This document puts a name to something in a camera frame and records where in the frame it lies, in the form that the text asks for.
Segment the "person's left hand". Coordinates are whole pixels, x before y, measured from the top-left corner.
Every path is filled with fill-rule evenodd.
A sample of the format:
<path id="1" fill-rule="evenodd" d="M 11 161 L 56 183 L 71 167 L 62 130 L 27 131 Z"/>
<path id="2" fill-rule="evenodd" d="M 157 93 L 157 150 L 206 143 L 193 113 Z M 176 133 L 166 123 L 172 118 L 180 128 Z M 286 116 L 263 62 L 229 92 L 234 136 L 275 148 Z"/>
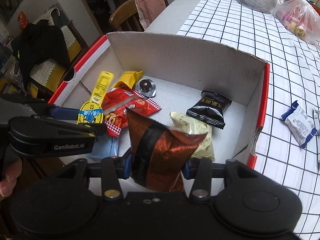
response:
<path id="1" fill-rule="evenodd" d="M 1 197 L 8 197 L 12 194 L 13 189 L 17 183 L 17 178 L 22 173 L 22 161 L 20 158 L 14 163 L 11 163 L 5 169 L 5 178 L 1 181 L 0 194 Z"/>

